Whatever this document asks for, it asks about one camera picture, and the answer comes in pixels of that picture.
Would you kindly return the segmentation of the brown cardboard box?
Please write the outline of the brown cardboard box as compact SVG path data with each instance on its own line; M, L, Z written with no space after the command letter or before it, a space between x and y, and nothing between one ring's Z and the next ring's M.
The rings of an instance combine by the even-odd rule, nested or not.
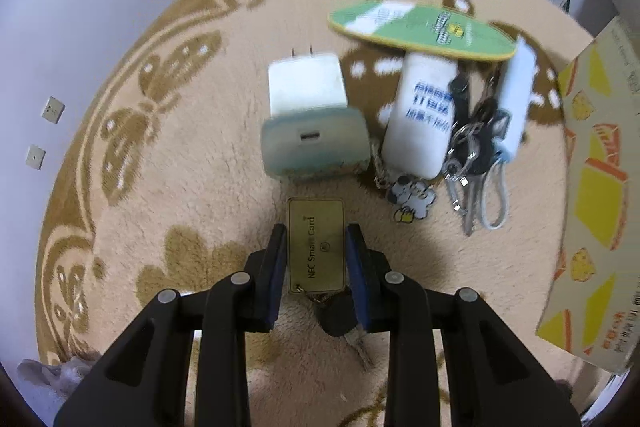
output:
M538 337L621 374L639 342L639 36L615 17L558 78L566 210Z

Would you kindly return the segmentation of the cartoon dog keychain charm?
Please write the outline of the cartoon dog keychain charm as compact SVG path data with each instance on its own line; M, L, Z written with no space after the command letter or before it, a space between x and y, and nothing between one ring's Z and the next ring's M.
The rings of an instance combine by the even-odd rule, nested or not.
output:
M410 225L414 221L425 219L437 198L431 184L411 174L400 174L388 169L382 159L381 144L377 139L370 140L370 152L375 186L384 192L387 202L393 205L394 221Z

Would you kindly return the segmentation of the key bunch with black fob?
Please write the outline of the key bunch with black fob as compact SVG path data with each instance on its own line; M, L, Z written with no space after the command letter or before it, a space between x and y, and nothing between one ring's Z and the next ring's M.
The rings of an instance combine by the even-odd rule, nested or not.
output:
M495 231L506 223L509 196L503 155L497 143L506 135L510 115L498 106L496 80L489 80L482 98L471 103L470 77L460 72L449 83L454 103L454 129L442 175L452 208L462 218L467 236L477 223Z

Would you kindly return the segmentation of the gold NFC smart card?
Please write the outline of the gold NFC smart card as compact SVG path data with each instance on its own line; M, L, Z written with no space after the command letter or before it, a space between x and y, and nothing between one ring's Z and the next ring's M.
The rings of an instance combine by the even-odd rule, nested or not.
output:
M288 200L288 289L308 296L345 286L345 210L336 198Z

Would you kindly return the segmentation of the white power bank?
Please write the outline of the white power bank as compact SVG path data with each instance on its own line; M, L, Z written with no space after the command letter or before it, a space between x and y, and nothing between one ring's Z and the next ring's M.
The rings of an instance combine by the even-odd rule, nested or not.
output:
M457 75L458 64L448 58L405 56L382 145L388 169L427 180L439 175L454 127L449 83Z

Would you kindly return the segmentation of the white charger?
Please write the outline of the white charger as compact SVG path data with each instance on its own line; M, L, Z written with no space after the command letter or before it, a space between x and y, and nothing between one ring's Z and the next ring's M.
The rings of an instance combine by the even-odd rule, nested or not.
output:
M334 53L294 55L268 66L269 118L260 148L265 173L303 180L367 170L366 120L348 104Z

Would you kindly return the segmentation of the beige patterned round rug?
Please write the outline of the beige patterned round rug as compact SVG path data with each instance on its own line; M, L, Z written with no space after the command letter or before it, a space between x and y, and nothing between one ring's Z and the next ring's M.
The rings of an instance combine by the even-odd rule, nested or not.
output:
M536 334L564 220L565 138L555 78L591 37L547 0L408 0L458 6L523 35L538 55L524 143L506 169L503 228L461 230L445 191L424 220L397 222L360 176L288 184L262 167L267 69L307 52L338 56L347 96L382 133L400 53L346 38L329 14L362 0L176 0L99 90L54 184L36 278L39 358L105 351L163 288L204 291L239 270L292 197L335 197L369 246L422 285L480 292L585 409L608 374Z

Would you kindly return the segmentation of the green oval fan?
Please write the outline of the green oval fan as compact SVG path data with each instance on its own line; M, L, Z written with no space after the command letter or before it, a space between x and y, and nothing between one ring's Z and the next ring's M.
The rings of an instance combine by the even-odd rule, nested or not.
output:
M328 22L346 36L456 60L501 62L516 48L501 29L446 6L367 0L331 12Z

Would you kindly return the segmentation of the white wall socket lower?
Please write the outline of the white wall socket lower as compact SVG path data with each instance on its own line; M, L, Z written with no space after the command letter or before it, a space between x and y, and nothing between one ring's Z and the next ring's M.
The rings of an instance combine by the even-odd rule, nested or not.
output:
M27 150L25 165L32 169L40 170L45 157L46 151L38 145L32 144Z

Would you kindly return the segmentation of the white wall socket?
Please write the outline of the white wall socket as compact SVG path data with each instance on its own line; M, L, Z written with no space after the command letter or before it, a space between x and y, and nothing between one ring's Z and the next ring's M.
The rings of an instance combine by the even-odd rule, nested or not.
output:
M32 169L40 170L45 157L46 151L38 145L32 144L27 150L25 165Z
M41 117L51 124L57 124L60 121L64 109L65 104L63 102L58 101L54 96L50 96L46 104L44 104Z

